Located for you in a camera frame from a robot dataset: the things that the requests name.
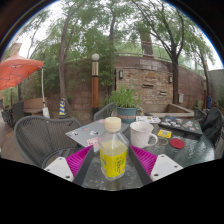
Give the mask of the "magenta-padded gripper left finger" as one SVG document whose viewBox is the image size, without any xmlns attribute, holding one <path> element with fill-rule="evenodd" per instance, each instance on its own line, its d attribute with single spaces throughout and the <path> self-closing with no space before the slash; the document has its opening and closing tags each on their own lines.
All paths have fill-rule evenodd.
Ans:
<svg viewBox="0 0 224 224">
<path fill-rule="evenodd" d="M 93 155 L 94 149 L 90 145 L 67 158 L 58 157 L 45 168 L 45 171 L 81 186 Z"/>
</svg>

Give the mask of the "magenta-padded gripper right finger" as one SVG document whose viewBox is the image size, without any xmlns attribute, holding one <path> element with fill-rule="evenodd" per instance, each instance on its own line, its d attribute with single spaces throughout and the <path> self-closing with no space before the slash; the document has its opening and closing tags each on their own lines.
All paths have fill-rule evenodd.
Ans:
<svg viewBox="0 0 224 224">
<path fill-rule="evenodd" d="M 129 146 L 129 156 L 143 185 L 164 178 L 182 169 L 182 166 L 165 154 L 158 156 L 138 147 Z"/>
</svg>

